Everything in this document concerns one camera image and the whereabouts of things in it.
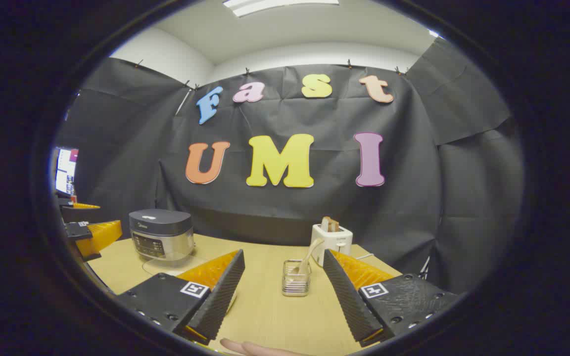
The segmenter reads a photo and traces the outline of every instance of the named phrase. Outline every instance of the spoon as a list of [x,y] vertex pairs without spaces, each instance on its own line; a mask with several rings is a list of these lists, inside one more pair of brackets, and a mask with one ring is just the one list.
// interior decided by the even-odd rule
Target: spoon
[[299,274],[300,269],[303,268],[303,266],[307,265],[307,260],[309,259],[309,257],[312,255],[312,252],[314,251],[314,249],[321,243],[324,242],[324,239],[321,238],[317,238],[314,240],[314,242],[312,242],[312,245],[309,245],[309,251],[307,252],[307,256],[305,256],[305,258],[303,259],[303,261],[300,262],[300,264],[298,265],[298,267],[294,267],[294,269],[291,270],[291,274]]

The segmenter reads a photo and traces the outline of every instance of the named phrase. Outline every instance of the white wall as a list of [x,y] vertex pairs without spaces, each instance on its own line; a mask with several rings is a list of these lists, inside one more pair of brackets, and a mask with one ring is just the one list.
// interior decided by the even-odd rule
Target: white wall
[[111,57],[133,63],[142,60],[142,66],[182,83],[190,80],[190,86],[210,83],[208,77],[215,67],[197,50],[168,32],[154,27],[149,27],[131,38],[111,54]]
[[257,71],[268,68],[305,64],[343,64],[351,59],[351,65],[406,72],[419,56],[402,50],[376,47],[358,43],[308,43],[287,45],[230,59],[217,65],[208,77],[208,83],[244,74],[245,68]]

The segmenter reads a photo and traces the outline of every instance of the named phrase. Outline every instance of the ceiling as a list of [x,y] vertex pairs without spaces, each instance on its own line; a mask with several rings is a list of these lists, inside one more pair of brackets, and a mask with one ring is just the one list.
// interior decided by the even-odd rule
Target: ceiling
[[420,56],[432,44],[428,30],[372,0],[340,5],[276,7],[237,18],[222,0],[201,0],[157,23],[215,65],[257,50],[316,42],[349,42]]

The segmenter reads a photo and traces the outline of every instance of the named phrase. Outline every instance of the wooden table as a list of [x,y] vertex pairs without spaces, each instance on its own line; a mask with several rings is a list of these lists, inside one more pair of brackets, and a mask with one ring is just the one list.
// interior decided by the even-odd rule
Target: wooden table
[[[237,298],[224,318],[217,340],[208,345],[211,349],[228,352],[219,343],[222,338],[318,356],[345,355],[362,349],[351,336],[327,275],[315,262],[310,261],[312,275],[307,297],[281,294],[283,261],[302,259],[307,247],[243,243],[199,234],[195,234],[194,239],[195,259],[166,272],[179,274],[239,248],[245,257],[246,268],[237,287]],[[353,257],[368,253],[358,245],[351,246]],[[164,271],[140,257],[131,239],[117,241],[101,254],[102,258],[90,261],[89,265],[117,294]],[[398,273],[376,257],[362,261],[385,272]]]

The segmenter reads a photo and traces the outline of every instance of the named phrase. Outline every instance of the monitor screen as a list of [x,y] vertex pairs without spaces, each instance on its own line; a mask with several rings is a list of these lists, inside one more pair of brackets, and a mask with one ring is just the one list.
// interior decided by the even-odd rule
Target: monitor screen
[[57,147],[56,190],[65,194],[74,194],[74,172],[79,151],[76,148]]

